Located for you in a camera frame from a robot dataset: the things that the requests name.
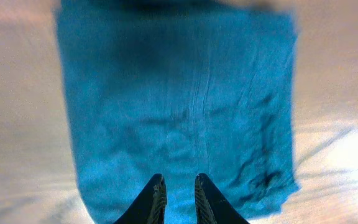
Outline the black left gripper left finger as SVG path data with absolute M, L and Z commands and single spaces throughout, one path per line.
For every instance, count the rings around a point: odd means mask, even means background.
M 155 174 L 114 224 L 164 224 L 167 188 L 162 174 Z

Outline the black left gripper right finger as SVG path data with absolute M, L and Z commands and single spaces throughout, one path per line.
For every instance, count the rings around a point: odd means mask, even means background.
M 249 224 L 205 173 L 195 179 L 195 207 L 197 224 Z

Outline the navy blue shorts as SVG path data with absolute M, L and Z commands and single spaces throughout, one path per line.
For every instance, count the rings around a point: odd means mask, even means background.
M 205 173 L 244 218 L 281 211 L 293 171 L 293 14 L 216 1 L 63 1 L 56 14 L 77 186 L 114 223 L 155 174 L 194 223 Z

